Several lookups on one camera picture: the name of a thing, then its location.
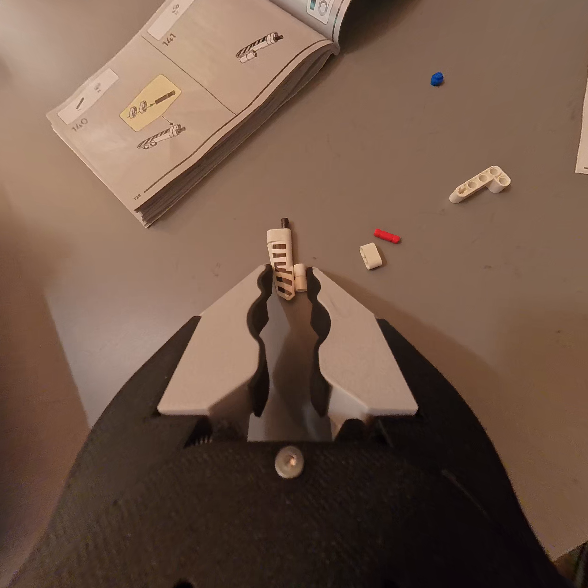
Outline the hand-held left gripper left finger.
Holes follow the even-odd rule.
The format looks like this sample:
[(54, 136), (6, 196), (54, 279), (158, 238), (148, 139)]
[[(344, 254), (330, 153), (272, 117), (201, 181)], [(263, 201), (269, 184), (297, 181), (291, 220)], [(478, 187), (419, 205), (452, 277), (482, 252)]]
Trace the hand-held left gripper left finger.
[(251, 415), (269, 397), (269, 370), (261, 331), (273, 270), (262, 264), (197, 317), (193, 334), (158, 404), (166, 416), (207, 417), (231, 424), (246, 439)]

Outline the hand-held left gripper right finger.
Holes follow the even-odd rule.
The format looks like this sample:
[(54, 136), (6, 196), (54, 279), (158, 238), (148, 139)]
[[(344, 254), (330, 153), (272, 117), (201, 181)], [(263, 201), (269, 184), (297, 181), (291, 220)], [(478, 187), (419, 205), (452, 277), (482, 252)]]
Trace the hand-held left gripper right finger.
[(313, 349), (310, 396), (332, 438), (347, 421), (413, 417), (417, 402), (374, 313), (315, 267), (308, 268)]

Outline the striped white lego assembly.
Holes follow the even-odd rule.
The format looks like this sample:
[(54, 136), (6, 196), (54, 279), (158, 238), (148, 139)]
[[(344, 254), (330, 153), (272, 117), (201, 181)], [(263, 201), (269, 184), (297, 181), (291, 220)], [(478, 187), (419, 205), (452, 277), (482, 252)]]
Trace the striped white lego assembly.
[(273, 268), (275, 289), (284, 300), (293, 300), (296, 293), (306, 292), (306, 266), (293, 259), (292, 231), (289, 219), (283, 217), (281, 226), (267, 231), (267, 249)]

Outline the white angled lego beam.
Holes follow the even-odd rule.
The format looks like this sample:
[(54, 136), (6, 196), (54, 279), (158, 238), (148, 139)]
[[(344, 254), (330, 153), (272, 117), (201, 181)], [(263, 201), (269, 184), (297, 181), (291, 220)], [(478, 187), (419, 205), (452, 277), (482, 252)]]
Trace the white angled lego beam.
[(497, 165), (490, 166), (460, 184), (449, 196), (451, 203), (460, 203), (482, 189), (498, 194), (511, 184), (510, 176)]

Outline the lego instruction booklet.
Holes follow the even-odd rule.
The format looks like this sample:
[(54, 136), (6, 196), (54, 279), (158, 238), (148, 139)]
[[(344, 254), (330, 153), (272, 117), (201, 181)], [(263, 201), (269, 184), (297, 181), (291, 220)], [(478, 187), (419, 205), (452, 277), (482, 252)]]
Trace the lego instruction booklet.
[(56, 134), (150, 227), (340, 50), (350, 1), (166, 1)]

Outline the lego sticker sheet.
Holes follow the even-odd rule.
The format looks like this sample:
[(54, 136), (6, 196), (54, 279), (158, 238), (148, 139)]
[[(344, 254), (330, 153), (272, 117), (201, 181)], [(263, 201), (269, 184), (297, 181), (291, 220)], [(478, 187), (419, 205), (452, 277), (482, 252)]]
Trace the lego sticker sheet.
[(576, 167), (575, 172), (587, 175), (587, 137), (588, 137), (588, 130), (587, 130), (587, 122), (588, 122), (588, 88), (586, 85), (586, 90), (584, 93), (584, 100), (583, 100), (583, 109), (582, 109), (582, 124), (580, 129), (580, 139), (579, 139), (579, 147), (577, 151), (577, 160), (576, 160)]

